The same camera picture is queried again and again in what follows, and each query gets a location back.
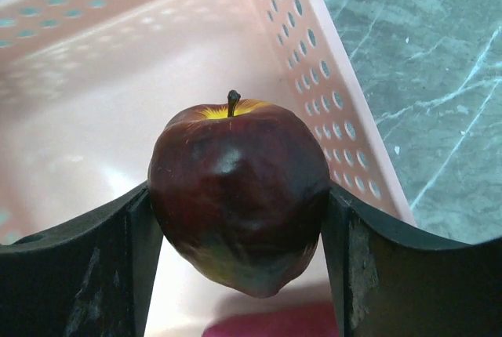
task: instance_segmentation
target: basket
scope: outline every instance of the basket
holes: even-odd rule
[[[0,243],[144,181],[166,122],[224,103],[230,89],[294,111],[334,181],[415,225],[323,0],[0,0],[0,209],[10,216]],[[222,314],[328,299],[326,286],[322,247],[282,293],[254,301],[164,245],[147,335],[200,335]]]

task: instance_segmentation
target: green marble table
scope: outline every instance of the green marble table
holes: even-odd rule
[[[502,0],[325,0],[419,226],[502,234]]]

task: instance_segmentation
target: pink basket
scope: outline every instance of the pink basket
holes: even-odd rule
[[[12,216],[0,242],[142,182],[165,123],[185,107],[224,103],[229,89],[294,111],[333,180],[415,224],[323,0],[0,0],[0,64],[0,208]],[[322,247],[290,287],[319,284],[328,284]],[[165,245],[147,335],[200,335],[231,294]]]

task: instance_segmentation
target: plastic apple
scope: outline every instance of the plastic apple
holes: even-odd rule
[[[226,104],[171,119],[155,143],[148,187],[164,235],[195,269],[267,298],[310,263],[330,179],[301,119],[232,90]]]

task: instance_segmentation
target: gray marble countertop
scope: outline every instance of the gray marble countertop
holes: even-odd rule
[[[419,226],[500,236],[502,0],[325,1]]]

